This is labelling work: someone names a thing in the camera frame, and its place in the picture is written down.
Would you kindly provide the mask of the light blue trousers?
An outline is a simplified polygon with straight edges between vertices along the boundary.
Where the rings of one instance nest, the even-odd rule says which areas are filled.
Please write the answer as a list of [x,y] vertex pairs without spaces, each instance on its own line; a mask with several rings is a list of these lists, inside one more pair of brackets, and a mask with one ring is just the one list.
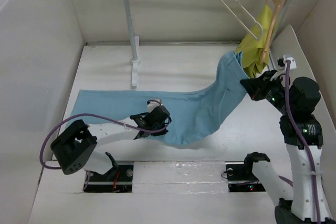
[[72,115],[91,113],[115,120],[145,112],[147,101],[162,100],[171,114],[168,133],[156,137],[167,145],[189,145],[215,133],[241,103],[248,79],[242,69],[243,53],[230,51],[218,63],[215,81],[194,92],[80,90]]

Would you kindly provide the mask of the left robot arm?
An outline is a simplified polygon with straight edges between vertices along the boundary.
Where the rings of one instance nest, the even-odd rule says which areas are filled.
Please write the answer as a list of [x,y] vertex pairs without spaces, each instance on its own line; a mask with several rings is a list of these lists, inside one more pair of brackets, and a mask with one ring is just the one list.
[[103,124],[86,124],[82,119],[73,121],[50,145],[63,173],[70,175],[84,169],[88,175],[114,180],[119,165],[109,152],[102,150],[104,145],[168,132],[171,117],[165,106],[150,100],[148,109],[121,121],[106,118]]

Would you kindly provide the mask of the yellow-green garment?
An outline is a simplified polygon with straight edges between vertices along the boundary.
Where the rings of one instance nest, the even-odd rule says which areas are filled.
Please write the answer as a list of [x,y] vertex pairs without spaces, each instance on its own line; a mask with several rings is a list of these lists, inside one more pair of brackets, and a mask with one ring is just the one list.
[[261,54],[265,48],[271,18],[272,10],[268,4],[265,4],[257,17],[257,21],[263,28],[263,35],[261,39],[256,40],[251,34],[247,34],[235,51],[236,54],[242,52],[241,66],[246,75],[250,78],[257,77],[257,75],[261,74],[264,68],[268,65],[269,50],[267,50],[263,62],[261,62]]

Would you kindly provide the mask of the wooden hanger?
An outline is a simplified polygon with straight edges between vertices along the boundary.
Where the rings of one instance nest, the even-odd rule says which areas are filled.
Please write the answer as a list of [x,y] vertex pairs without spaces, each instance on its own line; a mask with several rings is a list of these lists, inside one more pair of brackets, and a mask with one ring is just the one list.
[[274,3],[275,8],[274,8],[273,13],[272,13],[272,18],[271,18],[270,25],[269,25],[269,28],[268,28],[268,33],[267,33],[267,36],[266,36],[265,45],[264,45],[264,48],[263,48],[263,50],[261,52],[261,55],[260,55],[260,63],[261,64],[263,64],[265,62],[267,52],[269,51],[271,36],[272,36],[272,33],[273,33],[274,26],[276,24],[278,15],[281,11],[282,2],[283,2],[283,0],[271,0],[271,1]]

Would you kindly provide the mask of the white plastic hanger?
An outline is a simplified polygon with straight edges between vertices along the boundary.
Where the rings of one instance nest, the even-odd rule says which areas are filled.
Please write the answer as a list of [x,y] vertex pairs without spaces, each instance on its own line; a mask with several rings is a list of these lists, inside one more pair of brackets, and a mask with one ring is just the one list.
[[260,41],[264,34],[263,27],[260,22],[250,13],[242,4],[241,0],[219,0],[224,7],[231,13],[234,19],[242,26],[242,28],[250,34],[253,39]]

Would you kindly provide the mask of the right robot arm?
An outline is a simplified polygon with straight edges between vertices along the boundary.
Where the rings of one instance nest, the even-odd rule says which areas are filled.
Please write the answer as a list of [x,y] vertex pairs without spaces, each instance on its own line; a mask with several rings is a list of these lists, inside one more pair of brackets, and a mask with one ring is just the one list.
[[275,206],[276,223],[335,223],[322,186],[322,127],[313,115],[321,99],[319,85],[308,77],[291,81],[287,74],[241,80],[253,101],[267,100],[280,113],[280,130],[289,154],[292,179],[279,176],[264,153],[244,159],[243,173],[257,178]]

